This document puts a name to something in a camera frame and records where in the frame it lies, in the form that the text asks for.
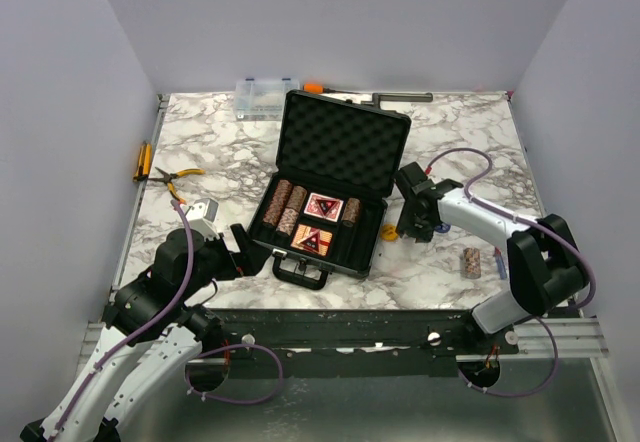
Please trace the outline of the yellow big blind button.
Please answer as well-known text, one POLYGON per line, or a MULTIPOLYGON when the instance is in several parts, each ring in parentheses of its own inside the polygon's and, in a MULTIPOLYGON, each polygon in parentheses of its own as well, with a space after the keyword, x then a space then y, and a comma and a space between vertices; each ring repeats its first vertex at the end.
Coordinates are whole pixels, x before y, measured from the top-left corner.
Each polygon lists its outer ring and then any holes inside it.
POLYGON ((380 230, 380 238, 384 241, 392 242, 399 238, 396 226, 392 224, 384 224, 380 230))

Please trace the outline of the all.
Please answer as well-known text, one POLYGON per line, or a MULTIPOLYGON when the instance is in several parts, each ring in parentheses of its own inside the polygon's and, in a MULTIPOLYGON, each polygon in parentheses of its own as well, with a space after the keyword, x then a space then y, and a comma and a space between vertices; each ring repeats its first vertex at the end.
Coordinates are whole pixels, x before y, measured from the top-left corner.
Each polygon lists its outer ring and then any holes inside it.
POLYGON ((318 206, 318 209, 320 210, 320 212, 324 217, 327 217, 330 214, 331 210, 336 205, 336 203, 337 203, 336 199, 325 198, 325 197, 318 197, 316 199, 316 205, 318 206))
POLYGON ((299 245, 304 250, 307 250, 307 251, 310 251, 310 252, 314 252, 314 253, 320 253, 321 252, 321 250, 320 250, 321 243, 322 243, 322 238, 321 238, 321 231, 320 230, 311 231, 307 237, 305 237, 304 239, 301 239, 299 241, 299 245))

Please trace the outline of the black foam-lined carrying case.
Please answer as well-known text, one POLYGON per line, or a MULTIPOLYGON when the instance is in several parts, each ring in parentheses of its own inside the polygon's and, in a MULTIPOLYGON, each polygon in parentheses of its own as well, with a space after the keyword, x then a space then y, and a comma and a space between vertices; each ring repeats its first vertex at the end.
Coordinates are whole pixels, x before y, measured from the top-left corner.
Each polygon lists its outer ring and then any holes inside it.
POLYGON ((273 275, 310 290, 320 290, 332 273, 368 276, 411 120, 395 111, 370 111, 345 101, 292 90, 285 98, 276 154, 276 171, 248 229, 256 243, 274 258, 273 275), (304 187, 308 193, 290 236, 263 224, 263 216, 280 180, 304 187), (342 199, 339 220, 329 223, 303 213, 309 195, 342 199), (349 198, 362 209, 353 227, 341 223, 349 198), (326 256, 291 247, 299 224, 328 230, 333 239, 326 256))

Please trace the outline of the blue small blind button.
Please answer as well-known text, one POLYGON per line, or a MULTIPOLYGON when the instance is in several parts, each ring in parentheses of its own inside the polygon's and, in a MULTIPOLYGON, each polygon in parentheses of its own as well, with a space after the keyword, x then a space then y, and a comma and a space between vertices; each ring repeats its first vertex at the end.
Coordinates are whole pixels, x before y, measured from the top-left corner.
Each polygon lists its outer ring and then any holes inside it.
POLYGON ((434 231, 440 234, 445 234, 449 232, 450 229, 451 229, 451 226, 449 224, 441 223, 434 228, 434 231))

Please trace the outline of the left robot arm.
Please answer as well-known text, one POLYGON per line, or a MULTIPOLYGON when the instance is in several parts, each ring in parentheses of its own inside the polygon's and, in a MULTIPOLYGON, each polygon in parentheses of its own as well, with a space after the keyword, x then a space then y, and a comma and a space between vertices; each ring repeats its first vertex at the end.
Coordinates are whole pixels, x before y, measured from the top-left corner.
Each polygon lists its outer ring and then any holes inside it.
POLYGON ((103 312, 98 342, 73 386, 47 417, 28 423, 23 441, 118 441, 134 411, 190 357, 214 355, 222 323, 185 302, 220 281, 254 276, 270 256, 235 224, 230 251, 216 234, 170 232, 154 262, 117 291, 103 312))

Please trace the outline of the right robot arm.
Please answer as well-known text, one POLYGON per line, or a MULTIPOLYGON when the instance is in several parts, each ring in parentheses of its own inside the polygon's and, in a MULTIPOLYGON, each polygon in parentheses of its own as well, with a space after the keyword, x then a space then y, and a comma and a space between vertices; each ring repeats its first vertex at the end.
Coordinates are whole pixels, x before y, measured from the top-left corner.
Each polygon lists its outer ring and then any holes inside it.
POLYGON ((517 322, 542 316, 583 288, 589 279, 564 219, 519 216, 465 192, 451 179, 432 182, 398 174, 404 198, 396 232, 429 242, 435 228, 455 226, 507 255, 508 285, 471 310, 472 322, 460 329, 460 341, 480 354, 496 342, 496 333, 517 322))

